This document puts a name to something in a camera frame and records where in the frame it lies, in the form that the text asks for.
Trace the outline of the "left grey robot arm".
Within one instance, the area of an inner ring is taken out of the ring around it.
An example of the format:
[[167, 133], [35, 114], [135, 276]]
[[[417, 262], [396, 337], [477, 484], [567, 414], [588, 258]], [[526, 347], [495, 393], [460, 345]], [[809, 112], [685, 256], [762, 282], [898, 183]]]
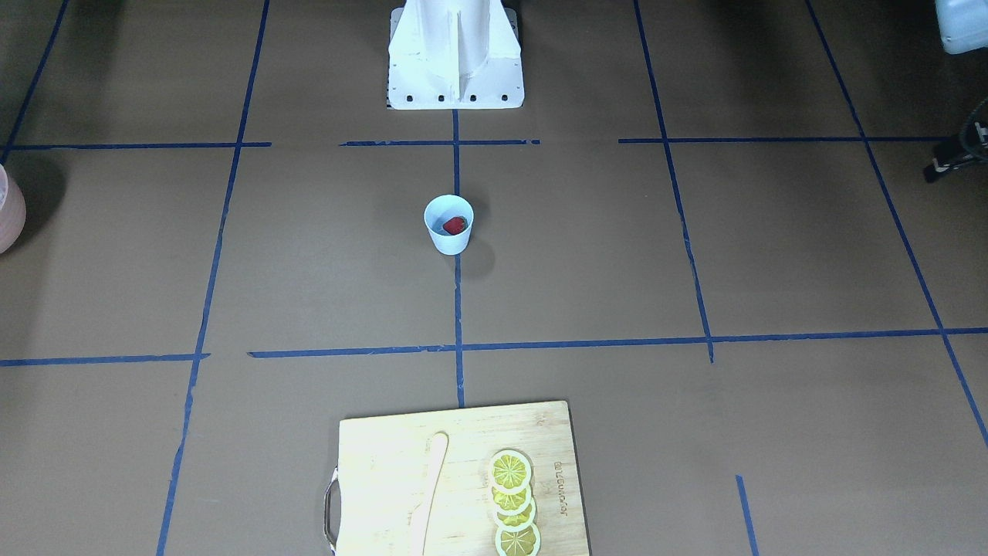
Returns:
[[939, 35], [946, 53], [969, 53], [987, 46], [987, 1], [936, 0], [935, 5]]

